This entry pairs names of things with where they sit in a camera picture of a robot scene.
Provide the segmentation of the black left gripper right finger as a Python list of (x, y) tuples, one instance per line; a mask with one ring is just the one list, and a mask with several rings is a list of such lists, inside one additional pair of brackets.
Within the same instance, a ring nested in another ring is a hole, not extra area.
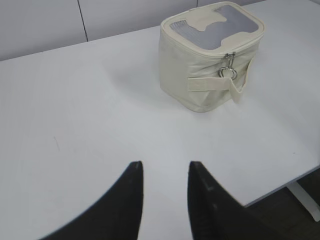
[(245, 207), (199, 161), (189, 164), (187, 206), (194, 240), (320, 238), (320, 224), (290, 190), (282, 188)]

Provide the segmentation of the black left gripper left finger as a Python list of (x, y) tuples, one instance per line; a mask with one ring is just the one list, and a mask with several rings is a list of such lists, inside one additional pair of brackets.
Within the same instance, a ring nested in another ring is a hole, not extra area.
[(143, 201), (143, 163), (134, 161), (97, 202), (44, 239), (136, 240), (140, 230)]

